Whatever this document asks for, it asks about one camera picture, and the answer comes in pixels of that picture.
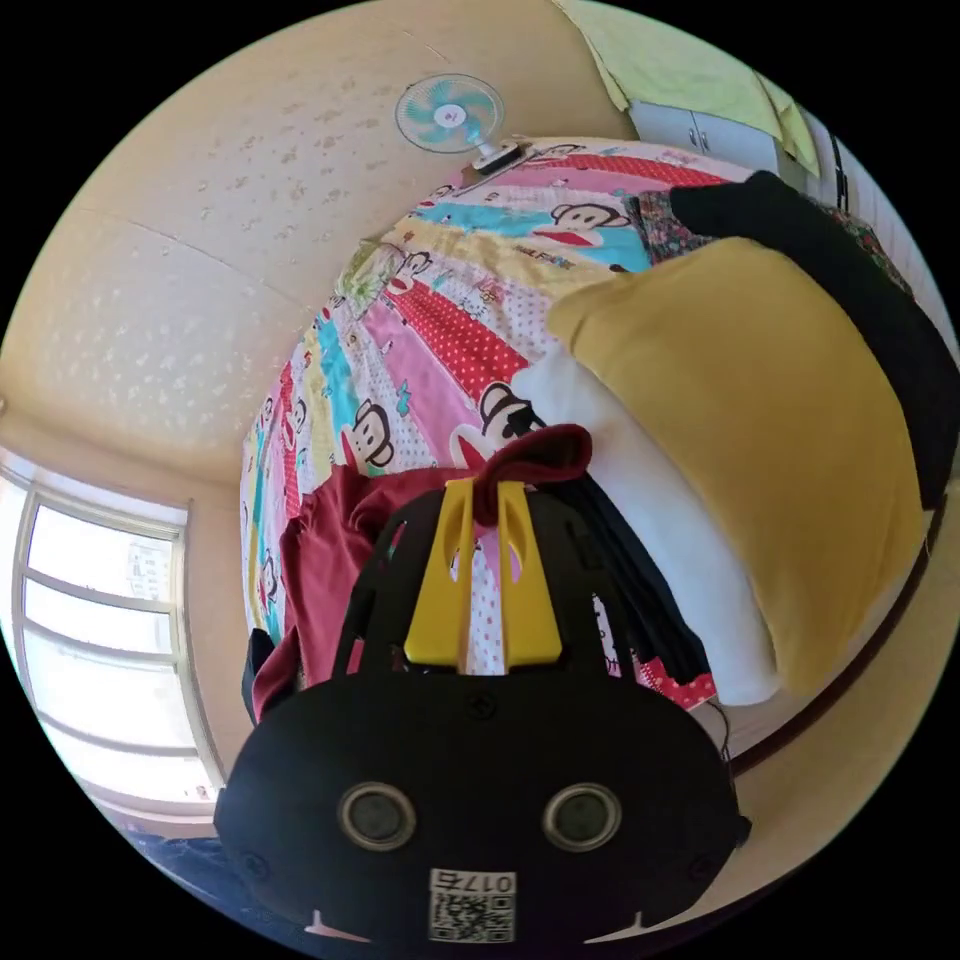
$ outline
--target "colorful bedspread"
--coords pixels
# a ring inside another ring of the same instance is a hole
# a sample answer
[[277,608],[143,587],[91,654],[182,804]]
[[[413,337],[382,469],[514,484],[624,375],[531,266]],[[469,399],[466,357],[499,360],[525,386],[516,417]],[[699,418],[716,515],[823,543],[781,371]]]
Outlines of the colorful bedspread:
[[[441,186],[361,244],[244,444],[251,629],[275,643],[284,634],[280,535],[332,463],[369,475],[473,466],[509,442],[508,415],[529,406],[509,383],[552,341],[550,305],[611,270],[650,266],[623,197],[749,174],[672,147],[541,140],[519,166],[465,191]],[[471,672],[503,670],[499,596],[488,533],[473,556]],[[597,616],[609,644],[599,605]],[[635,667],[639,682],[687,708],[715,692],[709,676],[678,687],[659,661]]]

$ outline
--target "window frame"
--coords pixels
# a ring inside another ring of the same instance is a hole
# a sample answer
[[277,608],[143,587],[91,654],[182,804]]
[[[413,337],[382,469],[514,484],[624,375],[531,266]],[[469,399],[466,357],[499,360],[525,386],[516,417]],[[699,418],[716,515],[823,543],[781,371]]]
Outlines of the window frame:
[[[105,747],[120,753],[130,753],[138,756],[198,758],[203,764],[204,770],[213,785],[214,799],[210,801],[181,803],[178,801],[152,800],[109,790],[80,777],[76,777],[75,779],[94,802],[118,812],[128,812],[147,817],[160,816],[173,819],[212,821],[216,803],[216,793],[224,786],[225,777],[219,757],[212,747],[212,737],[210,736],[206,716],[200,702],[199,688],[189,643],[185,605],[186,539],[189,524],[189,510],[183,511],[185,515],[184,522],[174,523],[167,520],[138,516],[128,510],[116,509],[102,503],[83,500],[72,492],[67,493],[40,480],[23,476],[2,462],[0,462],[0,476],[26,493],[14,545],[13,576],[10,587],[12,591],[11,621],[13,626],[13,648],[17,659],[17,671],[34,713],[39,720],[42,720],[43,723],[53,729],[94,746]],[[101,491],[99,489],[97,492],[103,494],[109,493],[109,491]],[[85,523],[93,523],[124,533],[169,542],[171,544],[171,599],[169,601],[159,601],[103,593],[87,587],[80,587],[76,584],[59,580],[49,574],[31,569],[28,562],[30,545],[33,538],[37,513],[42,506]],[[81,600],[88,600],[105,606],[123,607],[126,609],[166,615],[170,628],[170,653],[139,653],[129,650],[115,650],[110,647],[101,647],[75,640],[41,626],[35,621],[30,620],[24,612],[24,597],[28,580],[32,580],[35,583]],[[30,682],[30,671],[27,666],[26,647],[24,643],[25,627],[30,630],[31,633],[66,649],[93,653],[98,657],[111,660],[118,664],[123,664],[124,662],[160,663],[173,667],[183,696],[187,720],[191,733],[193,734],[194,746],[153,747],[114,741],[86,733],[82,730],[77,730],[39,710],[34,698],[33,686]]]

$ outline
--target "qr code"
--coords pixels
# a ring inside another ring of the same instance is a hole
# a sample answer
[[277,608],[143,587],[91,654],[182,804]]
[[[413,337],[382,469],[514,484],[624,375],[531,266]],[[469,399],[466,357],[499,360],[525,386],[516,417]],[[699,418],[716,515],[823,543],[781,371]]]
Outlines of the qr code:
[[514,873],[430,871],[430,939],[446,943],[511,943]]

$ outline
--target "fan base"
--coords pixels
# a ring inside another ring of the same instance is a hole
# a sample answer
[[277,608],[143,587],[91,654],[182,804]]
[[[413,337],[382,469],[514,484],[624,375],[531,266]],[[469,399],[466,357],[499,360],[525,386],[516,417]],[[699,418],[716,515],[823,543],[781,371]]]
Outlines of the fan base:
[[523,156],[523,147],[513,140],[505,140],[496,153],[489,157],[477,157],[473,161],[473,169],[482,177],[490,176],[502,170],[507,164],[514,163]]

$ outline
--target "green cloth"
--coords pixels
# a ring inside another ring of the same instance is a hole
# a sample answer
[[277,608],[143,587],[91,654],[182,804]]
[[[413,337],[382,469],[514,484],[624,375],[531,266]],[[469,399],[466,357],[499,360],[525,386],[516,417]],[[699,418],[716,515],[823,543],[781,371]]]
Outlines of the green cloth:
[[766,77],[703,40],[631,10],[591,0],[553,3],[583,34],[619,110],[642,100],[736,120],[770,134],[820,176],[800,108]]

